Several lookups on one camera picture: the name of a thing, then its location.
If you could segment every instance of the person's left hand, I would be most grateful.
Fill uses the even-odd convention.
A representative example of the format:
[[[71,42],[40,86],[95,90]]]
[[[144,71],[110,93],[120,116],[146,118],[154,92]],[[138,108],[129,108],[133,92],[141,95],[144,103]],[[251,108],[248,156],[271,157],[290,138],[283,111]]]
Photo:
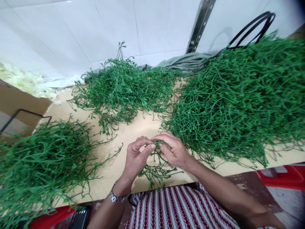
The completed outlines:
[[[145,149],[140,152],[140,148],[144,145],[146,145]],[[122,176],[134,181],[144,169],[147,158],[155,148],[153,141],[144,136],[138,137],[135,142],[130,143],[127,147],[125,169]]]

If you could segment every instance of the striped cloth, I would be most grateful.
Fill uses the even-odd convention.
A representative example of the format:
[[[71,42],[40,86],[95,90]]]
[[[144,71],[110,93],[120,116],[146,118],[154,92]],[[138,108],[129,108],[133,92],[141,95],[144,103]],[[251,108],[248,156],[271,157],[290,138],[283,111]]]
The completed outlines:
[[[133,194],[136,207],[126,229],[239,228],[199,183],[198,189],[180,185]]]

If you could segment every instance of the wristwatch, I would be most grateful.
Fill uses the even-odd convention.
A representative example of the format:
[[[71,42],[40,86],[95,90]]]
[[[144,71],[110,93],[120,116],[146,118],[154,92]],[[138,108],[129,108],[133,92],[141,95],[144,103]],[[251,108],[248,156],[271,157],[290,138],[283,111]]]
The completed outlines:
[[[128,193],[126,196],[123,196],[123,197],[117,197],[113,194],[112,190],[113,190],[113,187],[115,186],[115,183],[113,184],[112,189],[111,189],[110,194],[109,194],[109,197],[110,197],[111,201],[112,202],[123,202],[124,200],[127,200],[130,193]]]

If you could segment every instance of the wall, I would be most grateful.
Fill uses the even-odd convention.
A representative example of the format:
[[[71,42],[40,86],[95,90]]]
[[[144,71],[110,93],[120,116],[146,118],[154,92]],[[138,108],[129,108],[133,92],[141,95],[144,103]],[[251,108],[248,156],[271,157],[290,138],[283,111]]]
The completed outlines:
[[[276,14],[267,34],[278,29],[280,37],[287,37],[305,23],[298,0],[216,0],[196,51],[218,52],[244,26],[266,11]],[[250,42],[262,27],[263,24],[257,27],[242,45]]]
[[[141,64],[186,51],[200,0],[0,0],[0,62],[46,77],[72,77],[117,55]],[[277,14],[270,30],[296,30],[304,19],[292,0],[217,0],[198,52],[225,47],[260,13]]]

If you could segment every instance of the cardboard box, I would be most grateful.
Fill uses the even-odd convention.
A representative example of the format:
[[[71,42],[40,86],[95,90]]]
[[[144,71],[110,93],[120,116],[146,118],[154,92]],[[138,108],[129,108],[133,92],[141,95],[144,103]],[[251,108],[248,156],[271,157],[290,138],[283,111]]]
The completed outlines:
[[[20,134],[27,129],[23,136],[29,136],[33,132],[33,128],[41,120],[41,116],[45,114],[52,101],[46,98],[36,98],[26,92],[23,92],[10,84],[1,80],[0,82],[0,141],[9,142],[11,134]],[[18,114],[5,127],[11,117]]]

